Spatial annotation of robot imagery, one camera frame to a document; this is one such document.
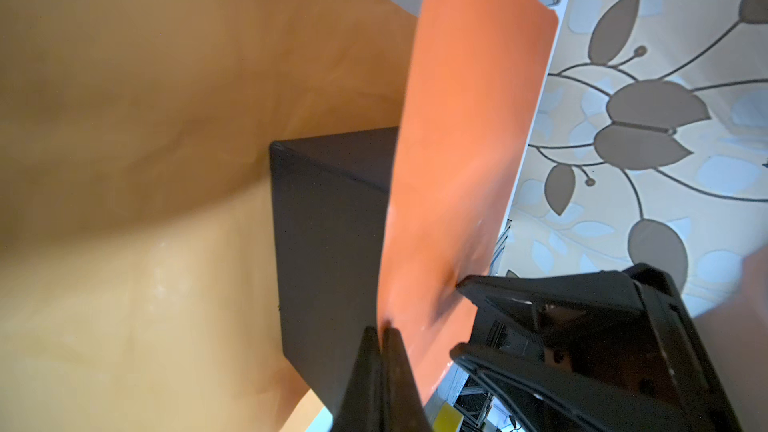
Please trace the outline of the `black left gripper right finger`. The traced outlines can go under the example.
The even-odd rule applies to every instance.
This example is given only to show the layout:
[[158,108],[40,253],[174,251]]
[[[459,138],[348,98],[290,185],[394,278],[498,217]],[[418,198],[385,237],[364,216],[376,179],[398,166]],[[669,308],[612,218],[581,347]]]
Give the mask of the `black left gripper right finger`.
[[431,432],[402,335],[395,328],[384,331],[382,358],[383,430]]

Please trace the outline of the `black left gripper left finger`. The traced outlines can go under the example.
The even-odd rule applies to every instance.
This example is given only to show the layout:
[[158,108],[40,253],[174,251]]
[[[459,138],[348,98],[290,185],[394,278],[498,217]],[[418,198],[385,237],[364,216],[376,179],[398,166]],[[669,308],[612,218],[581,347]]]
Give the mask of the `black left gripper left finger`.
[[382,358],[375,328],[366,327],[332,432],[376,432],[382,425]]

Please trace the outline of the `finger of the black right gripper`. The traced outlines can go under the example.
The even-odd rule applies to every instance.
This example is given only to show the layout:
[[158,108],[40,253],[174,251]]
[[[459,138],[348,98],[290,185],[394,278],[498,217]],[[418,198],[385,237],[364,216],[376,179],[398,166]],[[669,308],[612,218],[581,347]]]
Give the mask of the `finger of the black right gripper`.
[[578,374],[460,343],[452,360],[497,397],[528,431],[543,431],[549,407],[585,431],[688,431],[680,409]]
[[533,279],[473,275],[460,281],[457,291],[479,309],[518,324],[534,324],[546,305],[619,317],[643,310],[633,280],[615,271]]

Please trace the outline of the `dark navy gift box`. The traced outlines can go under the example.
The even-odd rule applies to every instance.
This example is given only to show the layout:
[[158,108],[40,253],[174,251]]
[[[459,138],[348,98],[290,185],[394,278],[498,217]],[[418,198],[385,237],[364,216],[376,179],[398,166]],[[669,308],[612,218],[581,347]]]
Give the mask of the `dark navy gift box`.
[[376,323],[397,137],[390,127],[269,146],[282,349],[331,413]]

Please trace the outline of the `orange wrapping paper sheet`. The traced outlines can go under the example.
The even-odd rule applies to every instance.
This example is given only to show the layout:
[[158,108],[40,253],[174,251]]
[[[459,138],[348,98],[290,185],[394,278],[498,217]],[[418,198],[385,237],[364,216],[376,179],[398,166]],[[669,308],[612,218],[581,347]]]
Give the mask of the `orange wrapping paper sheet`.
[[396,125],[391,0],[1,0],[1,427],[277,431],[269,147]]

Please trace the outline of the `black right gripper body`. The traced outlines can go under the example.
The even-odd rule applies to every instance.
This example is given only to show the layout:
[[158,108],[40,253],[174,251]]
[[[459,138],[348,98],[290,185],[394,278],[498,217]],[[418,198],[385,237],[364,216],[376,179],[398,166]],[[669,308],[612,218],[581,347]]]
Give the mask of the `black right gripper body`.
[[[680,409],[688,431],[737,431],[740,422],[671,276],[646,264],[622,272],[643,306],[632,317],[546,305],[534,324],[476,305],[473,345],[578,374]],[[543,431],[585,431],[544,407]]]

